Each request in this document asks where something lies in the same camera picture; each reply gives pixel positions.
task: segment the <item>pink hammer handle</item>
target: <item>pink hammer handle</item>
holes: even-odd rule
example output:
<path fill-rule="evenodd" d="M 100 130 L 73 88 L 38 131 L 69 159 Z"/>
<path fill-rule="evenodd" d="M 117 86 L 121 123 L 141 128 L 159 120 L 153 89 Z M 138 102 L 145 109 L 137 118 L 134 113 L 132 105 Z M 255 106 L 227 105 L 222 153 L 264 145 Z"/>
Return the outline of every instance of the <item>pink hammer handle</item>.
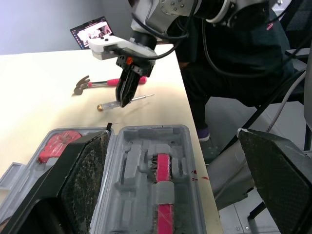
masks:
<path fill-rule="evenodd" d="M 107 85 L 109 86 L 117 86 L 119 82 L 119 79 L 110 79 L 107 81 Z M 140 79 L 140 84 L 145 84 L 146 83 L 146 77 L 141 77 Z"/>

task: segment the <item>gray wall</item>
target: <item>gray wall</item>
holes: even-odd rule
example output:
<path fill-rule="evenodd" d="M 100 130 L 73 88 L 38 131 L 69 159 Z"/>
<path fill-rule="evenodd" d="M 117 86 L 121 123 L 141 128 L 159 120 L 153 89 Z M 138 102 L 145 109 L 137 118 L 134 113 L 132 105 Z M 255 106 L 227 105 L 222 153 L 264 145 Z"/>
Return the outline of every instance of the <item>gray wall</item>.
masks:
<path fill-rule="evenodd" d="M 0 55 L 79 50 L 69 30 L 101 16 L 129 37 L 127 0 L 0 0 Z"/>

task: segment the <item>laptop screen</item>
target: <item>laptop screen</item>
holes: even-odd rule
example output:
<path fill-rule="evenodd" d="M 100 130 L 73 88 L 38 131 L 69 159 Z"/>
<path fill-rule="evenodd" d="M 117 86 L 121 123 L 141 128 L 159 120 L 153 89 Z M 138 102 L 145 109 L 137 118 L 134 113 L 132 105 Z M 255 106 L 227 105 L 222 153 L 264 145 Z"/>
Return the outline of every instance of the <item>laptop screen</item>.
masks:
<path fill-rule="evenodd" d="M 70 31 L 82 50 L 89 49 L 89 39 L 105 38 L 113 35 L 105 17 L 91 20 L 78 27 L 72 28 Z"/>

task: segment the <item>metal stand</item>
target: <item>metal stand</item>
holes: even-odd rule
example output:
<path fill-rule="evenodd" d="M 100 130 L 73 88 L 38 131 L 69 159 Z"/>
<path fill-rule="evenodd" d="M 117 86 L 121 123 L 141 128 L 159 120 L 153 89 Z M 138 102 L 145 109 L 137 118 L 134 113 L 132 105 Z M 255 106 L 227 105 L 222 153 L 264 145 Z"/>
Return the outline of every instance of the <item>metal stand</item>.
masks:
<path fill-rule="evenodd" d="M 253 211 L 249 213 L 248 219 L 256 218 L 266 208 L 264 202 L 261 202 Z"/>

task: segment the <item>cable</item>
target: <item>cable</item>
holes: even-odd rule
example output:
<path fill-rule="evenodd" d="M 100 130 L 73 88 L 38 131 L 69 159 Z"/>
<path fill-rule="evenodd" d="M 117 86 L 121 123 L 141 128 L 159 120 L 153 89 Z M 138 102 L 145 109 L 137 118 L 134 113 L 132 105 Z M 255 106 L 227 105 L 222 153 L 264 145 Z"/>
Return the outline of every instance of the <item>cable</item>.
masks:
<path fill-rule="evenodd" d="M 192 6 L 192 9 L 191 9 L 191 12 L 190 12 L 190 16 L 188 17 L 186 23 L 185 23 L 185 28 L 187 29 L 189 27 L 189 24 L 191 22 L 191 19 L 193 18 L 194 16 L 194 13 L 195 13 L 195 10 L 196 10 L 196 7 L 197 7 L 197 4 L 198 4 L 198 0 L 194 0 L 194 3 L 193 3 L 193 6 Z M 174 45 L 174 47 L 172 47 L 169 51 L 167 51 L 166 53 L 162 54 L 162 55 L 158 55 L 158 56 L 139 56 L 139 55 L 134 55 L 130 52 L 126 52 L 126 51 L 123 51 L 124 54 L 130 56 L 130 57 L 133 57 L 135 59 L 144 59 L 144 60 L 158 60 L 158 59 L 162 59 L 166 56 L 168 56 L 169 54 L 171 54 L 182 42 L 183 39 L 180 39 L 176 42 L 176 44 Z"/>
<path fill-rule="evenodd" d="M 290 89 L 288 90 L 288 92 L 286 93 L 279 109 L 277 110 L 277 113 L 276 115 L 274 116 L 271 124 L 269 125 L 268 129 L 267 129 L 267 133 L 269 133 L 272 129 L 272 127 L 275 125 L 277 119 L 279 118 L 282 110 L 284 109 L 285 105 L 286 105 L 286 102 L 287 100 L 289 99 L 290 95 L 293 93 L 294 89 L 297 87 L 297 85 L 303 81 L 303 79 L 306 77 L 306 72 L 304 72 L 293 84 L 292 86 L 290 87 Z"/>
<path fill-rule="evenodd" d="M 286 12 L 288 12 L 288 10 L 290 9 L 290 7 L 292 7 L 292 5 L 294 5 L 294 2 L 295 2 L 295 0 L 292 0 L 292 1 L 288 4 L 288 6 L 285 8 L 285 10 L 284 10 L 279 16 L 277 16 L 276 18 L 274 18 L 274 19 L 272 19 L 272 20 L 266 22 L 265 24 L 273 23 L 273 22 L 275 22 L 275 21 L 278 21 L 280 18 L 282 18 L 282 17 L 286 14 Z"/>
<path fill-rule="evenodd" d="M 189 36 L 189 34 L 186 32 L 186 34 L 183 34 L 179 37 L 169 37 L 169 36 L 166 36 L 166 35 L 159 33 L 158 31 L 154 30 L 153 28 L 151 28 L 151 27 L 147 26 L 146 24 L 144 24 L 143 22 L 141 22 L 134 13 L 132 13 L 132 17 L 135 20 L 135 22 L 137 22 L 143 29 L 145 29 L 147 32 L 149 32 L 150 34 L 152 34 L 155 37 L 158 37 L 160 39 L 179 40 L 179 39 L 187 38 Z"/>
<path fill-rule="evenodd" d="M 298 48 L 294 51 L 294 53 L 292 55 L 290 55 L 287 59 L 283 60 L 281 64 L 271 67 L 266 72 L 262 72 L 262 73 L 259 73 L 259 74 L 235 74 L 235 73 L 231 73 L 231 72 L 225 72 L 225 71 L 219 69 L 212 62 L 212 60 L 211 60 L 211 58 L 209 56 L 209 53 L 208 53 L 208 48 L 207 48 L 207 42 L 206 42 L 206 21 L 205 20 L 203 20 L 203 24 L 202 24 L 202 34 L 203 34 L 203 45 L 204 45 L 205 56 L 207 58 L 207 61 L 208 61 L 209 65 L 214 69 L 215 72 L 217 72 L 217 73 L 219 73 L 221 75 L 224 75 L 224 76 L 235 77 L 235 78 L 260 78 L 260 77 L 264 77 L 264 76 L 270 75 L 272 72 L 274 72 L 275 69 L 283 68 L 284 65 L 286 65 L 289 61 L 291 61 L 293 58 L 295 58 L 296 54 L 312 38 L 312 31 L 311 31 L 310 34 L 300 43 L 300 45 L 298 46 Z"/>

